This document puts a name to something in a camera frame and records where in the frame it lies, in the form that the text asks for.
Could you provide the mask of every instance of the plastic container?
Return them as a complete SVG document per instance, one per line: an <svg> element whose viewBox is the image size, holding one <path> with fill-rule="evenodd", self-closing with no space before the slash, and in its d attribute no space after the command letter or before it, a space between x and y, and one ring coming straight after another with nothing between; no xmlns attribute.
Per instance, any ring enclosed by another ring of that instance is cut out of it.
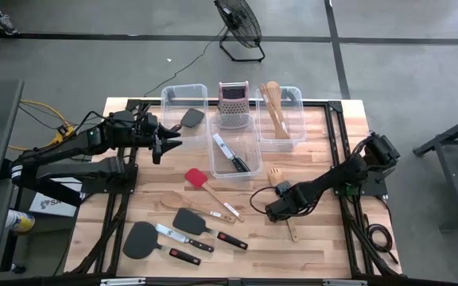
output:
<svg viewBox="0 0 458 286"><path fill-rule="evenodd" d="M282 115L284 116L285 127L290 139L275 138L274 124L261 96L261 91L259 89L255 91L258 140L261 151L263 152L292 151L298 143L305 141L307 137L307 127L305 125L301 91L296 87L280 88L282 90Z"/></svg>
<svg viewBox="0 0 458 286"><path fill-rule="evenodd" d="M177 149L200 149L207 147L208 134L208 89L203 84L188 84L182 86L165 87L161 93L161 124L165 128L172 128L180 124L184 114L189 109L196 109L204 113L200 124L192 128L182 126L181 137L174 140L183 141Z"/></svg>
<svg viewBox="0 0 458 286"><path fill-rule="evenodd" d="M223 128L221 122L246 118L248 124L239 129ZM212 174L217 179L249 179L262 170L261 151L259 149L255 120L250 114L219 114L210 119L209 123L209 156ZM237 172L232 161L223 154L212 135L217 133L223 142L240 157L250 172Z"/></svg>

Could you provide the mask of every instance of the concrete floor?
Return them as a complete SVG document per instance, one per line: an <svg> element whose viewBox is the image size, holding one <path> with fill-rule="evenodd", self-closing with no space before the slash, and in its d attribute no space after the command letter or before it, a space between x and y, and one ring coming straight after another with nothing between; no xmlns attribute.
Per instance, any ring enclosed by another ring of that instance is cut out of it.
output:
<svg viewBox="0 0 458 286"><path fill-rule="evenodd" d="M322 0L248 0L265 36L327 37ZM0 0L22 32L215 35L222 28L211 1ZM341 37L458 38L458 0L332 0ZM78 122L101 112L108 96L140 96L202 52L203 41L58 41L0 39L0 79L24 79L23 98L46 102ZM252 52L229 46L240 54ZM275 79L311 99L340 99L332 45L263 43L261 64L236 64L213 44L170 85ZM458 232L437 226L458 214L435 154L418 146L458 122L458 45L342 44L352 99L364 101L371 128L402 154L387 179L402 269L411 277L458 282ZM159 95L160 89L151 94ZM53 123L53 118L41 116ZM52 131L17 116L14 145L43 145ZM57 267L69 232L31 239L26 276Z"/></svg>

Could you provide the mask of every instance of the can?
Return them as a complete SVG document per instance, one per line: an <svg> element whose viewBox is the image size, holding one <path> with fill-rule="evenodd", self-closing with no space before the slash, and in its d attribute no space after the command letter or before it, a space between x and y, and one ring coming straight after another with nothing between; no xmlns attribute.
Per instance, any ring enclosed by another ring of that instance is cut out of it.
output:
<svg viewBox="0 0 458 286"><path fill-rule="evenodd" d="M30 231L35 225L35 218L31 214L8 210L5 228L16 232Z"/></svg>

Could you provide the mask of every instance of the yellow cable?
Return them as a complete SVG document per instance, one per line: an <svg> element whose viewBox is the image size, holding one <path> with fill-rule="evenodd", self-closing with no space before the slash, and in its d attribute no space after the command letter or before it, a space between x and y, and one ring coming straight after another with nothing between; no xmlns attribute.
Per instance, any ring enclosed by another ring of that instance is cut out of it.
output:
<svg viewBox="0 0 458 286"><path fill-rule="evenodd" d="M63 115L61 115L61 113L57 110L55 110L54 108L52 108L51 106L45 104L45 103L42 103L42 102L36 102L36 101L33 101L33 100L28 100L28 99L22 99L21 102L23 103L28 103L28 104L34 104L34 105L38 105L38 106L43 106L49 110L51 110L53 113L55 113L59 118L61 118L61 120L63 121L63 123L67 126L67 133L66 135L69 135L71 132L73 132L73 126L70 125L70 123L63 117ZM61 142L62 140L62 136L61 134L57 134L54 139L52 139L52 141L50 141L45 147L47 146L50 146L52 144L56 144L56 143L59 143ZM17 150L17 151L26 151L26 150L29 150L29 148L26 148L26 147L18 147L18 146L12 146L12 145L8 145L8 148L10 149L13 149L13 150Z"/></svg>

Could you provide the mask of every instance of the wooden table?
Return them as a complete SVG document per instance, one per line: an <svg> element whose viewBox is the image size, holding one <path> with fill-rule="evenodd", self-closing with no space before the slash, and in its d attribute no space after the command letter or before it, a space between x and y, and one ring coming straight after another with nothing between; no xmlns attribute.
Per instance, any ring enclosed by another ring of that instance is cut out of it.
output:
<svg viewBox="0 0 458 286"><path fill-rule="evenodd" d="M126 101L127 98L108 98L104 115L123 110ZM353 148L368 135L369 131L363 103L360 100L343 100L342 105L349 143ZM160 117L159 106L151 107L150 111ZM245 222L237 220L235 224L230 224L205 217L208 227L242 239L248 243L249 248L247 251L236 249L210 234L202 234L199 237L192 235L194 239L199 238L200 241L215 247L214 253L207 253L160 235L159 243L177 247L201 258L203 260L201 266L179 261L158 250L141 260L132 260L121 254L118 276L350 277L340 205L332 191L323 194L313 213L294 219L301 239L299 242L291 241L285 222L272 223L265 215L255 212L249 204L249 197L254 191L269 186L266 173L272 167L280 168L285 173L285 178L292 184L302 180L313 180L329 169L332 165L332 157L325 120L321 108L305 107L308 129L306 142L300 143L291 153L262 153L262 174L246 182L228 183L214 180L209 172L206 149L191 152L174 149L162 157L160 165L153 165L148 150L139 149L138 183L136 192L130 197L123 241L126 240L132 225L138 221L161 223L172 227L176 210L161 204L160 197L164 191L180 192L200 205L226 212L206 191L195 190L189 182L185 181L184 174L195 167L208 175L210 185L225 196L245 218ZM337 138L340 139L338 131L336 127ZM115 155L115 151L110 151L94 157L93 160ZM276 198L272 191L264 191L256 196L254 203L263 209L266 203ZM107 195L99 194L93 195L80 207L65 271L75 268L99 238L106 205ZM362 197L362 205L371 223L380 223L392 232L389 215L381 202L375 198ZM361 246L355 236L354 240L359 267L363 271ZM107 245L109 247L106 252L105 268L109 264L113 241L109 241ZM398 256L395 248L392 252ZM395 271L401 272L400 266L395 265L387 254L382 254L382 257Z"/></svg>

